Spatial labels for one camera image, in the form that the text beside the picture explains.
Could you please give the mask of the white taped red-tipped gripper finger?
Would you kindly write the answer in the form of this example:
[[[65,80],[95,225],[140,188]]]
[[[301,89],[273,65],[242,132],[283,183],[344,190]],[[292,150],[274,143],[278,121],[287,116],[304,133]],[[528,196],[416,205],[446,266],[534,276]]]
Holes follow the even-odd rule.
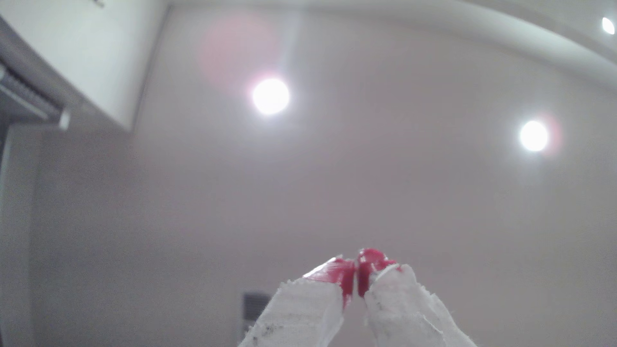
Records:
[[[356,263],[333,257],[282,282],[239,346],[328,346],[353,297]]]
[[[360,250],[357,288],[376,346],[477,346],[410,265],[377,249]]]

